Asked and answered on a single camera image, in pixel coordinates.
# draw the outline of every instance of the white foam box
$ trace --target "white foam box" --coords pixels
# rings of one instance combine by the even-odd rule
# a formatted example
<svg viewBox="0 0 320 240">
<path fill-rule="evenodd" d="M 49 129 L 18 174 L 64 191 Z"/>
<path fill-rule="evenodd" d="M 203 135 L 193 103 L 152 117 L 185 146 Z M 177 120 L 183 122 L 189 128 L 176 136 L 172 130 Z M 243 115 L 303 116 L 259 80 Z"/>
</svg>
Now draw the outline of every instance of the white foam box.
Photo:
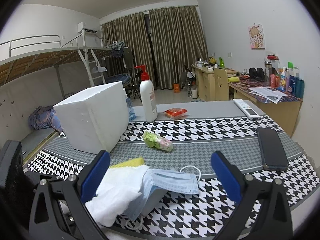
<svg viewBox="0 0 320 240">
<path fill-rule="evenodd" d="M 111 152 L 128 126 L 122 82 L 87 88 L 54 106 L 74 149 Z"/>
</svg>

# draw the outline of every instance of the red pump head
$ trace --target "red pump head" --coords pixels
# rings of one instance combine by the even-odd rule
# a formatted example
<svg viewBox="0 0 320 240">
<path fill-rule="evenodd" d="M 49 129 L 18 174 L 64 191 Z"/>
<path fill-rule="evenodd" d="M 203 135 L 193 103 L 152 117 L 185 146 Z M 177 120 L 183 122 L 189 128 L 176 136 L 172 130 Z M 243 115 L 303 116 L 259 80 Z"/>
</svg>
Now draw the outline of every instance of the red pump head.
<svg viewBox="0 0 320 240">
<path fill-rule="evenodd" d="M 134 68 L 141 68 L 142 69 L 141 81 L 150 80 L 149 74 L 146 72 L 146 65 L 136 66 Z"/>
</svg>

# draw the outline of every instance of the white wall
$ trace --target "white wall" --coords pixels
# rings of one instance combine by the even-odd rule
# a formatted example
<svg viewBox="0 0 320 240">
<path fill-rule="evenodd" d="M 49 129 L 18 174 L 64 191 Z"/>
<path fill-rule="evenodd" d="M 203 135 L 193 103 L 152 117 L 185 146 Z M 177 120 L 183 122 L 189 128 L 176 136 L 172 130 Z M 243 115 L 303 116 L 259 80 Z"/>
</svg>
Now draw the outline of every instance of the white wall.
<svg viewBox="0 0 320 240">
<path fill-rule="evenodd" d="M 141 11 L 148 11 L 151 9 L 162 8 L 162 7 L 188 6 L 188 5 L 198 5 L 198 1 L 197 0 L 167 0 L 167 1 L 163 1 L 163 2 L 150 3 L 150 4 L 146 4 L 146 5 L 126 9 L 126 10 L 121 10 L 121 11 L 118 11 L 115 13 L 111 13 L 105 17 L 102 17 L 100 19 L 100 24 L 118 19 L 120 17 L 129 15 L 129 14 L 141 12 Z M 198 11 L 200 21 L 201 21 L 199 8 L 197 8 L 197 11 Z"/>
<path fill-rule="evenodd" d="M 82 21 L 91 28 L 100 29 L 99 19 L 84 13 L 49 5 L 20 5 L 3 29 L 0 43 L 27 36 L 58 34 L 63 45 L 78 35 L 77 24 Z M 12 46 L 52 40 L 51 38 L 34 38 L 23 42 L 17 41 L 12 43 Z M 88 46 L 100 46 L 100 40 L 94 36 L 89 36 L 86 41 Z M 82 46 L 82 39 L 79 39 L 78 42 L 78 45 Z M 28 46 L 12 51 L 12 56 L 58 46 L 60 46 L 58 43 Z M 0 46 L 0 60 L 9 57 L 8 49 L 8 44 Z M 82 62 L 61 65 L 60 76 L 66 94 L 90 86 Z M 54 105 L 61 100 L 62 95 L 53 67 L 28 74 L 1 86 L 0 147 L 7 139 L 21 140 L 28 135 L 30 132 L 28 117 L 39 105 Z"/>
<path fill-rule="evenodd" d="M 61 45 L 79 35 L 77 25 L 85 22 L 86 26 L 98 31 L 100 37 L 99 19 L 73 10 L 41 4 L 22 4 L 17 7 L 10 17 L 0 35 L 0 43 L 22 37 L 57 34 L 61 38 Z M 58 37 L 31 38 L 23 41 L 12 42 L 12 47 L 42 41 L 58 41 Z M 100 47 L 100 40 L 93 35 L 88 35 L 88 46 Z M 47 43 L 23 47 L 12 50 L 12 56 L 40 49 L 58 48 L 59 43 Z M 0 60 L 9 57 L 9 44 L 0 46 Z"/>
<path fill-rule="evenodd" d="M 263 67 L 267 51 L 282 65 L 300 68 L 305 93 L 293 135 L 320 166 L 320 34 L 299 0 L 198 0 L 208 54 L 223 57 L 225 66 L 243 71 Z M 266 50 L 251 50 L 248 27 L 261 23 Z"/>
</svg>

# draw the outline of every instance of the white remote control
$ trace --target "white remote control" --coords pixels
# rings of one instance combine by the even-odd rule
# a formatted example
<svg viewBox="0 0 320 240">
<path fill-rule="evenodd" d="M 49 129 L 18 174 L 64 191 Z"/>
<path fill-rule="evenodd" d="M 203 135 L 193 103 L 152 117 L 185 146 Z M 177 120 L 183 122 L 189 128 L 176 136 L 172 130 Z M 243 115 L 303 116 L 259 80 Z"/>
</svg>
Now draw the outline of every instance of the white remote control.
<svg viewBox="0 0 320 240">
<path fill-rule="evenodd" d="M 250 119 L 260 118 L 258 115 L 246 102 L 242 99 L 233 99 L 233 102 L 244 112 L 244 114 Z"/>
</svg>

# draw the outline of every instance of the blue bottle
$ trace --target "blue bottle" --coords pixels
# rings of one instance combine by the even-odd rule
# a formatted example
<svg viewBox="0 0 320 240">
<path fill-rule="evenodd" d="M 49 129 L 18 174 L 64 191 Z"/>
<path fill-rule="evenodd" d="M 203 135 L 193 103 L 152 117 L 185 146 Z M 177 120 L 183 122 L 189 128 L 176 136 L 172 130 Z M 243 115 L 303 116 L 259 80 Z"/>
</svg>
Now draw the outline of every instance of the blue bottle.
<svg viewBox="0 0 320 240">
<path fill-rule="evenodd" d="M 131 103 L 131 99 L 128 98 L 127 93 L 125 92 L 125 89 L 123 89 L 124 94 L 125 94 L 125 101 L 127 102 L 127 107 L 129 111 L 129 122 L 134 120 L 136 118 L 136 114 L 134 113 L 134 109 Z"/>
</svg>

